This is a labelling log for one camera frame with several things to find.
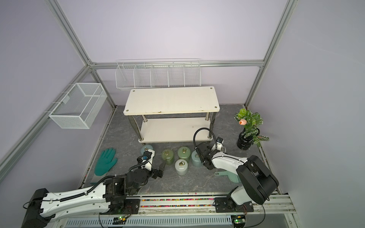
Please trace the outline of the small blue tea canister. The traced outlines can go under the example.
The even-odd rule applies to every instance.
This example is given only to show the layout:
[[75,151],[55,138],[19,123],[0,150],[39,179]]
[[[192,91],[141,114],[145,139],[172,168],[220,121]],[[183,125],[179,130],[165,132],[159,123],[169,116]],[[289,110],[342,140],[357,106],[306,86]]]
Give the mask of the small blue tea canister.
[[143,155],[144,152],[148,151],[148,150],[153,150],[153,146],[150,145],[150,144],[143,145],[141,150],[140,150],[141,155]]

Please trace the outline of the large light blue tea canister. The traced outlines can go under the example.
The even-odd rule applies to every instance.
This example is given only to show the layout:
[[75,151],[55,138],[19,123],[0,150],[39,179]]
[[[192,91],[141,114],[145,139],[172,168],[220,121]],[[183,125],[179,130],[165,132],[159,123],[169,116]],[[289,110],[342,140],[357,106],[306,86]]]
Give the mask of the large light blue tea canister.
[[193,164],[194,167],[201,167],[202,166],[202,162],[201,162],[200,157],[199,157],[196,150],[194,150],[192,152],[191,160],[192,160],[192,164]]

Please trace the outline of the small green tea canister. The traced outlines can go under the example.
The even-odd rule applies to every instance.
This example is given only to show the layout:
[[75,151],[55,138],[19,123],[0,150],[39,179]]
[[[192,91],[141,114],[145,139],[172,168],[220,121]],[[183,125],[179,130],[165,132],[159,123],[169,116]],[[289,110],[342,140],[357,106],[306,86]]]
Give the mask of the small green tea canister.
[[166,165],[171,165],[175,161],[174,152],[172,149],[165,149],[162,151],[162,159],[166,161]]

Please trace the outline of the large white tea canister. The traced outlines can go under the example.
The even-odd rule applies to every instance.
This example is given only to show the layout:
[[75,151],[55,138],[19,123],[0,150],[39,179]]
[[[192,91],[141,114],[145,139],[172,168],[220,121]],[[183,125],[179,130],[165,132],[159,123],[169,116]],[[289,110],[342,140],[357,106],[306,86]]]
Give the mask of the large white tea canister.
[[177,160],[175,162],[175,170],[180,176],[186,175],[188,171],[188,162],[185,159]]

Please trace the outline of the large green tea canister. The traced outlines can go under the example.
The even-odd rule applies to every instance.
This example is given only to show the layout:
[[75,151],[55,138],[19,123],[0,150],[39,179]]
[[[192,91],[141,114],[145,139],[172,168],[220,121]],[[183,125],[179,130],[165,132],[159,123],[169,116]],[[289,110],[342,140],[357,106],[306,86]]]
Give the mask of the large green tea canister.
[[191,150],[187,146],[182,146],[178,149],[178,157],[179,159],[186,160],[187,162],[191,159]]

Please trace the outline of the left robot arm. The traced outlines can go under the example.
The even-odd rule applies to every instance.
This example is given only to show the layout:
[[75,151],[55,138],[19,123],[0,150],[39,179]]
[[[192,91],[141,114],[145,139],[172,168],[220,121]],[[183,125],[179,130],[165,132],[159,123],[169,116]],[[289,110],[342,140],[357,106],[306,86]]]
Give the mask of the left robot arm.
[[105,176],[91,187],[56,193],[36,190],[23,205],[26,214],[21,226],[44,228],[51,221],[83,213],[123,213],[128,196],[136,195],[150,178],[163,177],[166,162],[155,169],[152,159],[150,155],[140,156],[126,174]]

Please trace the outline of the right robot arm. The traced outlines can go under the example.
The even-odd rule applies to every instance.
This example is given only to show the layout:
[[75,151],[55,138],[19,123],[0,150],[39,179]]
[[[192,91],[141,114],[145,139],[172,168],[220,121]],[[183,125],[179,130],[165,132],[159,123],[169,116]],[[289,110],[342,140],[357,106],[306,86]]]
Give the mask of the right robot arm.
[[[213,145],[196,143],[197,134],[203,130],[211,133]],[[193,135],[193,144],[202,165],[208,170],[223,169],[239,177],[242,186],[234,188],[227,195],[230,207],[238,207],[250,201],[262,205],[279,187],[278,179],[259,157],[252,155],[245,158],[227,154],[211,129],[199,128]]]

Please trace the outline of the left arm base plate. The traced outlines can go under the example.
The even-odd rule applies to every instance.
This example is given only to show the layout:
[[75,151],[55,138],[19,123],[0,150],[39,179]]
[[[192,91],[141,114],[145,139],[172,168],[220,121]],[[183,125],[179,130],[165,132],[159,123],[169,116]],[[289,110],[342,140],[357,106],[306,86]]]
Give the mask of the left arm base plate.
[[124,199],[122,202],[111,202],[108,211],[101,215],[133,215],[137,214],[140,208],[140,199]]

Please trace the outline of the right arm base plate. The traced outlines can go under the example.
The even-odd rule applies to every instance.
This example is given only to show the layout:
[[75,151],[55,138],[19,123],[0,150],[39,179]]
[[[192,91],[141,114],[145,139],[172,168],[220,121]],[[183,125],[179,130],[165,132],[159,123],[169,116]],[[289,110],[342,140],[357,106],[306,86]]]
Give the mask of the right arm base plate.
[[217,197],[213,201],[216,213],[241,212],[247,214],[254,212],[251,201],[245,202],[242,205],[237,205],[232,199],[228,197]]

